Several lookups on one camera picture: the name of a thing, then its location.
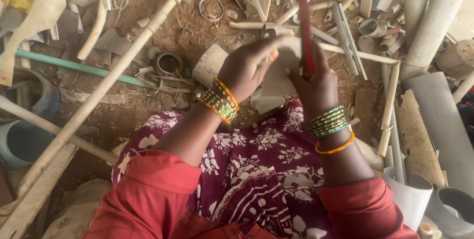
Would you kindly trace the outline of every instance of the red shirt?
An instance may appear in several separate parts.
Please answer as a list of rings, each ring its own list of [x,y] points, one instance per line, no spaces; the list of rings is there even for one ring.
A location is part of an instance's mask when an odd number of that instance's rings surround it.
[[[186,207],[202,170],[160,150],[137,155],[127,175],[102,198],[83,239],[274,239],[254,225],[246,234]],[[338,238],[418,238],[403,224],[392,190],[378,178],[318,190]]]

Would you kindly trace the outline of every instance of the hand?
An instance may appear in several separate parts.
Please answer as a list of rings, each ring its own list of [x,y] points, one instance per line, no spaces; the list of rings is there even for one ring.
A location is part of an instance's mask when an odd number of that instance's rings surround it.
[[[217,78],[227,86],[238,103],[257,89],[268,67],[278,57],[277,48],[286,40],[286,36],[259,40],[238,48],[226,58]]]
[[[305,127],[317,116],[338,106],[336,73],[329,68],[323,50],[316,42],[313,42],[313,60],[314,74],[309,80],[298,72],[285,69],[303,105]]]

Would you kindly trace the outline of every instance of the woman's left hand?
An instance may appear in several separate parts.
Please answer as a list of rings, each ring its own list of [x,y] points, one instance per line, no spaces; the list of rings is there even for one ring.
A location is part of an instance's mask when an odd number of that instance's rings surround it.
[[[238,48],[226,58],[217,78],[227,86],[238,103],[257,89],[278,57],[277,48],[286,40],[286,36],[258,40]]]

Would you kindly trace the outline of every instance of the floral print fabric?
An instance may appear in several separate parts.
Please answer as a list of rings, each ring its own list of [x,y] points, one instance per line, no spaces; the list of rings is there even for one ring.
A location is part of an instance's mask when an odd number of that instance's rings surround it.
[[[116,184],[126,166],[171,129],[181,115],[158,112],[122,149],[112,170]],[[303,131],[297,100],[252,127],[229,132],[219,127],[204,152],[198,187],[188,206],[222,223],[253,222],[292,239],[331,239],[328,214],[317,194],[324,172],[315,154],[316,140]]]

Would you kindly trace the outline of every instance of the green pipe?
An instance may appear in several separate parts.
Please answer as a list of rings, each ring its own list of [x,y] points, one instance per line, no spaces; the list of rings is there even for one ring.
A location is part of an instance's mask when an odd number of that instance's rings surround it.
[[[25,51],[25,50],[21,50],[21,49],[17,50],[16,56],[22,57],[22,58],[29,58],[29,59],[32,59],[32,60],[38,60],[38,61],[48,63],[48,64],[51,64],[51,65],[56,65],[56,66],[60,66],[60,67],[64,67],[64,68],[68,68],[68,69],[76,70],[76,71],[80,71],[80,72],[86,72],[86,73],[90,73],[90,74],[94,74],[94,75],[98,75],[98,76],[102,76],[102,77],[105,77],[105,75],[107,75],[109,73],[109,71],[106,71],[106,70],[103,70],[103,69],[94,68],[94,67],[91,67],[91,66],[82,65],[82,64],[75,63],[75,62],[62,60],[62,59],[58,59],[58,58],[54,58],[54,57],[50,57],[50,56],[30,52],[30,51]],[[121,75],[117,80],[122,81],[122,82],[126,82],[126,83],[131,83],[131,84],[138,85],[138,86],[142,86],[142,87],[150,88],[150,86],[143,84],[137,78],[130,77],[130,76],[127,76],[127,75]],[[156,83],[151,82],[151,81],[147,81],[147,82],[151,86],[157,87]]]

